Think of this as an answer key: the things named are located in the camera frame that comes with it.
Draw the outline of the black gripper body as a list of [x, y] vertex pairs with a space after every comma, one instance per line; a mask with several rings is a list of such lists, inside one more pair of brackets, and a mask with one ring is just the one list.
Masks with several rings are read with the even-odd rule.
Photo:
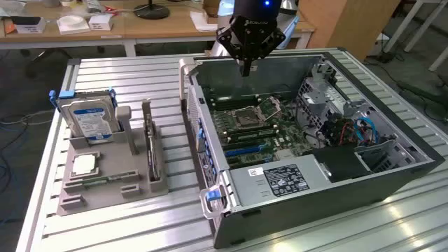
[[259, 30], [277, 28], [277, 15], [281, 1], [235, 1], [232, 18], [247, 18], [247, 46]]

